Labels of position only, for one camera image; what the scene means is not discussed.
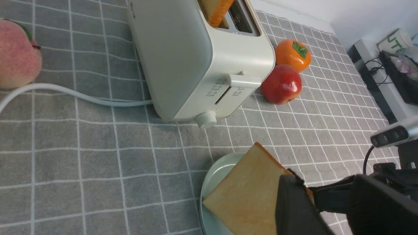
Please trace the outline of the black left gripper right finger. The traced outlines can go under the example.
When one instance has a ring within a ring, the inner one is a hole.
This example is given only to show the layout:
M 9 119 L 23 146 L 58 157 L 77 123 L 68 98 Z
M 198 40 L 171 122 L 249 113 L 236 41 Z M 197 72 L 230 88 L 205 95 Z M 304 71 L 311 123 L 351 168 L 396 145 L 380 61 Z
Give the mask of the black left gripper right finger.
M 403 194 L 369 176 L 354 176 L 347 220 L 354 235 L 416 235 L 417 191 Z

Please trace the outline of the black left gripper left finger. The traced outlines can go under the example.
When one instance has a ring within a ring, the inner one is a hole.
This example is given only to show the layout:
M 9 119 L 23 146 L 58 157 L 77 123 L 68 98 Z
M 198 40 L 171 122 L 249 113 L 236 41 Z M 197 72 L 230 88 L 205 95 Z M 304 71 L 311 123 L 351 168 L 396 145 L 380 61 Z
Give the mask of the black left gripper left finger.
M 333 235 L 306 192 L 302 179 L 280 176 L 276 202 L 278 235 Z

